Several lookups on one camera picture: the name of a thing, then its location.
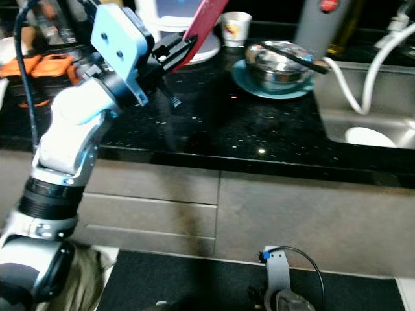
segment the teal plate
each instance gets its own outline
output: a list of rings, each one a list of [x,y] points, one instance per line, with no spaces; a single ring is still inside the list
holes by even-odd
[[[239,60],[232,67],[232,78],[235,83],[253,95],[269,98],[269,99],[293,99],[297,97],[304,96],[311,90],[314,86],[314,78],[310,78],[301,88],[296,89],[290,93],[281,93],[281,92],[269,92],[263,89],[263,87],[257,85],[252,79],[248,68],[246,67],[245,60]]]

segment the white cup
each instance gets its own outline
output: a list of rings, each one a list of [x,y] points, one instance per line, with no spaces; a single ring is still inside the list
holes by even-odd
[[[252,16],[245,12],[222,14],[222,36],[227,47],[241,47],[248,37]]]

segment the gray thermos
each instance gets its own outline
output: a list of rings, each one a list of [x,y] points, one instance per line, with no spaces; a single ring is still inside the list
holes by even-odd
[[[352,0],[306,0],[294,43],[317,60],[326,55]]]

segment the white hose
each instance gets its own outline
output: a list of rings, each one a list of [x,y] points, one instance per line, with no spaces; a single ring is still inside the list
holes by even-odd
[[[415,32],[415,23],[411,26],[405,28],[401,32],[397,33],[396,36],[391,39],[377,54],[373,59],[373,62],[370,64],[370,68],[366,75],[363,87],[363,96],[362,96],[362,106],[356,101],[355,97],[350,91],[350,88],[344,78],[340,67],[328,57],[324,57],[323,60],[332,68],[335,76],[337,77],[338,84],[342,89],[344,96],[346,96],[350,106],[359,114],[366,115],[370,111],[370,106],[372,103],[372,94],[374,90],[375,80],[379,68],[384,62],[385,58],[392,52],[395,47],[397,47],[403,40],[408,38],[411,34]]]

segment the black mat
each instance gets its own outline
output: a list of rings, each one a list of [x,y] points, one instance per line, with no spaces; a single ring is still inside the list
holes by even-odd
[[[328,311],[405,311],[395,280],[323,273]],[[291,270],[291,289],[320,308],[316,273]],[[250,286],[266,281],[264,266],[120,251],[98,311],[142,310],[168,301],[180,310],[254,310]]]

